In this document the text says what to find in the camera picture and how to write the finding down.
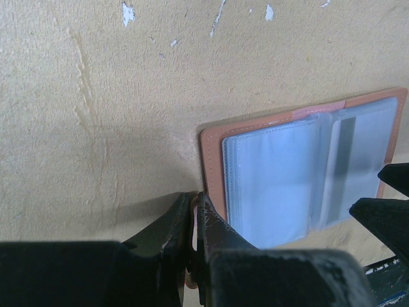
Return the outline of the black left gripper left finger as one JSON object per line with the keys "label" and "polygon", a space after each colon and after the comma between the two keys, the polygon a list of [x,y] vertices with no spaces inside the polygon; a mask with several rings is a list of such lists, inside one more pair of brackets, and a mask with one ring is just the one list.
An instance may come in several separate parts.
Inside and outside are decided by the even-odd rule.
{"label": "black left gripper left finger", "polygon": [[181,306],[189,196],[124,242],[4,242],[2,306]]}

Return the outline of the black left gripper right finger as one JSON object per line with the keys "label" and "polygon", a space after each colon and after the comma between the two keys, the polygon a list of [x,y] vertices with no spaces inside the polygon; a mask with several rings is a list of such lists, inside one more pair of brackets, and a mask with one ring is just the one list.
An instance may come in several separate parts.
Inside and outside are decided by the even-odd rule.
{"label": "black left gripper right finger", "polygon": [[196,283],[205,306],[375,306],[361,266],[333,249],[258,249],[197,196]]}

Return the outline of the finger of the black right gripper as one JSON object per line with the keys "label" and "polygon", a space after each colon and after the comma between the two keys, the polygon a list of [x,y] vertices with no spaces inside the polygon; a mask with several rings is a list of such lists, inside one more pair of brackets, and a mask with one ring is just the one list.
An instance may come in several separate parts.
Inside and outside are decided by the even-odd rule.
{"label": "finger of the black right gripper", "polygon": [[378,173],[378,178],[401,194],[409,196],[409,164],[407,162],[384,166]]}
{"label": "finger of the black right gripper", "polygon": [[408,256],[408,200],[361,198],[349,213],[397,256]]}

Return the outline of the silver striped card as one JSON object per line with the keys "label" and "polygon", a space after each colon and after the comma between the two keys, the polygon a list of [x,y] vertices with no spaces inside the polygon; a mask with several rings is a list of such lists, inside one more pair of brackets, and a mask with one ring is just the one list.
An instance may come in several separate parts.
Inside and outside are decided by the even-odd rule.
{"label": "silver striped card", "polygon": [[395,110],[344,109],[332,113],[332,134],[319,229],[349,218],[360,198],[374,198],[379,187]]}

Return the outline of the pink leather card holder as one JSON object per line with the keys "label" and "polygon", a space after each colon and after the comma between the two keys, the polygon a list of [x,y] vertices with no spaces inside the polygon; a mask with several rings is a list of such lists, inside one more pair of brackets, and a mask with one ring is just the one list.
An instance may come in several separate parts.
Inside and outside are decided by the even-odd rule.
{"label": "pink leather card holder", "polygon": [[[206,192],[215,207],[216,212],[228,223],[226,208],[226,194],[224,183],[224,164],[222,142],[225,138],[252,132],[255,130],[275,127],[292,122],[314,118],[320,124],[320,140],[316,151],[316,177],[314,180],[314,192],[311,198],[311,210],[309,220],[309,231],[319,231],[321,217],[323,188],[327,174],[328,153],[330,150],[330,139],[332,134],[332,113],[344,109],[358,109],[363,111],[375,111],[378,109],[394,109],[394,125],[389,139],[389,145],[383,167],[389,163],[394,155],[399,124],[403,108],[405,106],[408,91],[405,88],[392,88],[378,91],[363,96],[348,98],[329,104],[309,106],[287,113],[279,113],[253,120],[230,123],[210,127],[201,133],[201,150],[204,166],[204,177],[206,181]],[[384,185],[379,180],[378,192],[375,197],[383,194]]]}

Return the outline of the light blue card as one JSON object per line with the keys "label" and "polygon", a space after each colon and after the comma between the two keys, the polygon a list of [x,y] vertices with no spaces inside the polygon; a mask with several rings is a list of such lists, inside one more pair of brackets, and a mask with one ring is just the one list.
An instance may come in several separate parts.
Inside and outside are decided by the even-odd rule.
{"label": "light blue card", "polygon": [[306,236],[319,140],[314,118],[223,140],[228,223],[253,246]]}

